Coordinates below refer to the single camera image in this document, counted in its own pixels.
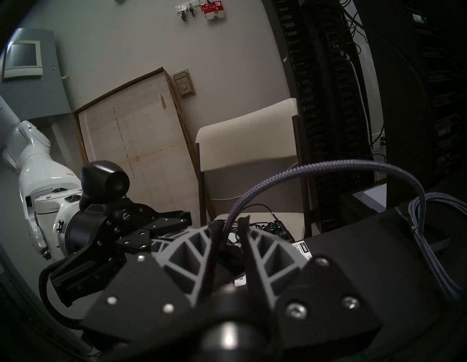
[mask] gray 3d printed part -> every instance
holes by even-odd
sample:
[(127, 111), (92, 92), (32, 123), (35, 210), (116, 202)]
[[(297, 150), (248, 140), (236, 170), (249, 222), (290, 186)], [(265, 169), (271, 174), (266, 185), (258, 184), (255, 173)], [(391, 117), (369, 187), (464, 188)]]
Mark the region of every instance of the gray 3d printed part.
[(293, 245), (263, 230), (250, 227), (247, 237), (247, 259), (252, 258), (249, 266), (254, 268), (247, 270), (248, 278), (251, 274), (259, 278), (266, 301), (274, 309), (281, 292), (308, 261)]
[(192, 307), (197, 303), (212, 249), (209, 225), (181, 234), (157, 252), (151, 252), (178, 287), (187, 296)]

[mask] key tag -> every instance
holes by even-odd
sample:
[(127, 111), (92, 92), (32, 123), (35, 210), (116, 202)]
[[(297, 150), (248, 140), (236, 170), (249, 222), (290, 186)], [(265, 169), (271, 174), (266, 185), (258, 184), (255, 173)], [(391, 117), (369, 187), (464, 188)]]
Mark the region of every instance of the key tag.
[(201, 9), (203, 9), (203, 13), (207, 20), (220, 19), (226, 16), (224, 7), (222, 6), (222, 1), (220, 0), (206, 0), (204, 4), (201, 4)]

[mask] white chair seat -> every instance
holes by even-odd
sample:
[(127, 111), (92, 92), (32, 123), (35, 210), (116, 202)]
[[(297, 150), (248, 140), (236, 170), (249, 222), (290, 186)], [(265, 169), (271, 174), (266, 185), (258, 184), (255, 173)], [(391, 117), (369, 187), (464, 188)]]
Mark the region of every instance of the white chair seat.
[[(255, 222), (273, 222), (271, 213), (241, 213), (238, 218), (250, 215), (250, 224)], [(274, 213), (274, 215), (284, 223), (295, 241), (303, 240), (305, 235), (305, 222), (302, 213)], [(222, 214), (216, 217), (216, 220), (227, 219), (228, 214)], [(315, 224), (312, 225), (313, 235), (319, 234)]]

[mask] sticker label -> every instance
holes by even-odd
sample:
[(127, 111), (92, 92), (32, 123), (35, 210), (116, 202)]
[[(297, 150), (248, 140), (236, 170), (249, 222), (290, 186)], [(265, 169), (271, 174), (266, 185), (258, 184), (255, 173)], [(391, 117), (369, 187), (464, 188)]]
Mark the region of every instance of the sticker label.
[(310, 251), (308, 250), (305, 242), (302, 241), (297, 241), (292, 244), (294, 247), (297, 248), (297, 250), (302, 254), (307, 260), (310, 260), (312, 258)]
[(235, 279), (235, 281), (233, 282), (233, 284), (236, 286), (236, 287), (239, 287), (241, 285), (245, 285), (247, 283), (247, 276), (244, 275), (238, 279)]
[[(310, 251), (308, 250), (308, 247), (306, 246), (305, 242), (302, 241), (297, 241), (292, 244), (299, 252), (301, 255), (303, 255), (304, 258), (307, 260), (310, 260), (312, 258)], [(245, 285), (247, 283), (247, 276), (244, 275), (238, 279), (235, 279), (233, 284), (236, 287), (239, 287), (241, 285)]]

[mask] thermostat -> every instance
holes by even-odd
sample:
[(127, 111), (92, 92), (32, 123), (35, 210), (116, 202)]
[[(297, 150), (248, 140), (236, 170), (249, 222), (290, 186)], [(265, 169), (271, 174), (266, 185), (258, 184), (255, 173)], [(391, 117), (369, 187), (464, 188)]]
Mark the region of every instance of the thermostat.
[(195, 89), (193, 88), (193, 84), (191, 83), (188, 69), (175, 73), (174, 80), (180, 95), (184, 96), (190, 93), (196, 94)]

